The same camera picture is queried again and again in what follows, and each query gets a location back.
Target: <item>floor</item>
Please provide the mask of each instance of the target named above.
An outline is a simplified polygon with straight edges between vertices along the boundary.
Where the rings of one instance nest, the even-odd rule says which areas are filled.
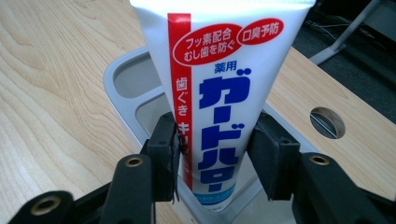
[[[329,47],[350,21],[310,12],[293,46],[306,57]],[[396,50],[363,24],[346,48],[319,65],[364,102],[396,123]]]

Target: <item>metal leg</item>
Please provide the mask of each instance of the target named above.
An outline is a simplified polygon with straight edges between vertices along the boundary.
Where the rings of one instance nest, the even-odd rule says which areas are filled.
[[[328,48],[312,56],[309,60],[315,64],[321,64],[331,58],[334,54],[344,49],[344,42],[353,34],[359,25],[370,15],[371,12],[381,3],[381,0],[372,0],[367,7],[359,14],[359,16],[346,28],[346,30],[338,37],[338,39]]]

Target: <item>white toothpaste tube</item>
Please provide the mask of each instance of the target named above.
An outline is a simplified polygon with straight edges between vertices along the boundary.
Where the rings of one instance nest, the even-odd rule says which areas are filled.
[[[131,0],[184,143],[183,179],[219,212],[314,0]]]

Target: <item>desk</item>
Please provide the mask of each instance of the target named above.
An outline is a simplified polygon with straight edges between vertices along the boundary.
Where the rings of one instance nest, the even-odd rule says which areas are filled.
[[[102,83],[106,67],[145,45],[127,0],[0,1],[0,222],[38,194],[75,198],[111,180],[130,144]],[[360,186],[396,195],[396,126],[295,49],[267,101]],[[317,106],[346,124],[338,140],[309,121]],[[159,223],[180,222],[160,203]]]

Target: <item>gray tray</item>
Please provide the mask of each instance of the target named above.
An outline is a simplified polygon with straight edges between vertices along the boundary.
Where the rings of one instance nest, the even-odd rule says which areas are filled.
[[[170,111],[149,50],[137,49],[111,63],[105,71],[104,85],[130,141],[142,146],[150,138],[160,115]],[[316,151],[269,105],[263,110],[301,143],[302,151]],[[175,212],[183,223],[191,222],[192,218],[199,223],[295,223],[290,202],[267,201],[248,157],[242,162],[233,201],[219,213],[205,210],[181,178],[177,184],[183,203]],[[191,216],[183,211],[184,204]]]

